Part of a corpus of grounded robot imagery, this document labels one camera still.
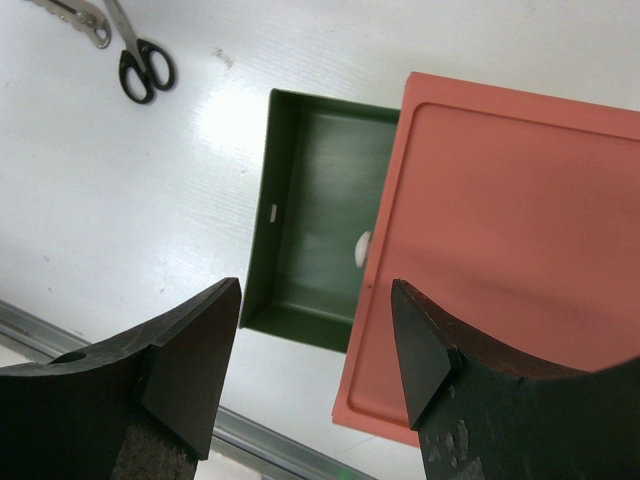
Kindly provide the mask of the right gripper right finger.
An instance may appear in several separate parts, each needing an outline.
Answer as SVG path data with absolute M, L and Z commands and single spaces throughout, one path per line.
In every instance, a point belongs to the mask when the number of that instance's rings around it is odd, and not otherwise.
M 392 320 L 430 479 L 635 479 L 639 363 L 584 372 L 517 350 L 404 280 Z

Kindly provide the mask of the green drawer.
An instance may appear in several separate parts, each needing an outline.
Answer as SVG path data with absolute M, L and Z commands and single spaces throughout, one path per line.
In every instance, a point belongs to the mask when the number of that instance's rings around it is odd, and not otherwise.
M 345 352 L 396 109 L 274 89 L 241 326 Z

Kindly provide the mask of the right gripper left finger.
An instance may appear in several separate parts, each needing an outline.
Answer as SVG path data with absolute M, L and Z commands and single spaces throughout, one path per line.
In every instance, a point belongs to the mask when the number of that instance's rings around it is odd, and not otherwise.
M 237 330 L 226 278 L 48 363 L 1 371 L 5 479 L 191 479 L 208 458 Z

